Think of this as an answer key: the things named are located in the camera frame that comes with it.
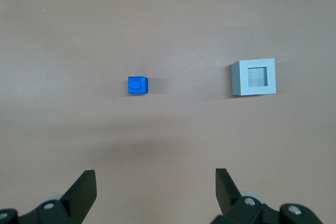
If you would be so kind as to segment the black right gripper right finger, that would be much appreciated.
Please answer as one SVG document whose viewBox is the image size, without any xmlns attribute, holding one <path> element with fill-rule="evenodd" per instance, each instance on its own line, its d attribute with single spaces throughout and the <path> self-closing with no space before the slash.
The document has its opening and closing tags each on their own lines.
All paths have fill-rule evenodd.
<svg viewBox="0 0 336 224">
<path fill-rule="evenodd" d="M 253 196 L 242 196 L 225 168 L 216 169 L 216 199 L 222 214 L 212 223 L 280 223 L 280 214 Z"/>
</svg>

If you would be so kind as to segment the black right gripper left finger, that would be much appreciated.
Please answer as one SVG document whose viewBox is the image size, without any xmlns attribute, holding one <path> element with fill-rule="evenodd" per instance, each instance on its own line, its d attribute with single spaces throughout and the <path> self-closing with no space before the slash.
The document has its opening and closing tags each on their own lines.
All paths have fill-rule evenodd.
<svg viewBox="0 0 336 224">
<path fill-rule="evenodd" d="M 58 200 L 48 200 L 20 216 L 19 223 L 83 223 L 97 198 L 94 170 L 84 171 Z"/>
</svg>

